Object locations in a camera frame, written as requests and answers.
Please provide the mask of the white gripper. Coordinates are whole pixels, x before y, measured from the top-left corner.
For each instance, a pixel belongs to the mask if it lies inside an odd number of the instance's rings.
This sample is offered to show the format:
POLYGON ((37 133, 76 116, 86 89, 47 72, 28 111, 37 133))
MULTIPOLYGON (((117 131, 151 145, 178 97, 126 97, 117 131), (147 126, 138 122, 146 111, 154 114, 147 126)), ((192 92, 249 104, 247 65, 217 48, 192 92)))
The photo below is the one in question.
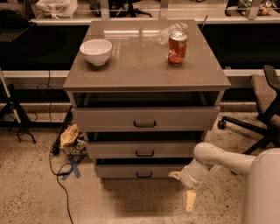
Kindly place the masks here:
POLYGON ((185 211, 190 213, 196 200, 196 189, 200 186, 206 176, 217 172, 220 165, 203 164, 197 159, 186 165, 180 172, 172 171, 168 174, 170 178, 180 179, 183 187, 187 189, 185 200, 185 211))

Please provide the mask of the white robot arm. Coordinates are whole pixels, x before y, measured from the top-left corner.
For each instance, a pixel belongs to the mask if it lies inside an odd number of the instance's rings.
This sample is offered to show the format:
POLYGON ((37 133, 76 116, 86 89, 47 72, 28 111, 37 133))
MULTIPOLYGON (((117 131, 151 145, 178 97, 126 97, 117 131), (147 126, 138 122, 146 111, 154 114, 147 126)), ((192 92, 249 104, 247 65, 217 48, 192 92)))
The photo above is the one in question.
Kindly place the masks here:
POLYGON ((191 209, 194 190, 204 177, 220 167, 245 177, 241 224, 280 224, 280 149, 271 148, 257 156, 225 151, 210 143, 198 143, 194 158, 181 171, 169 173, 189 192, 191 209))

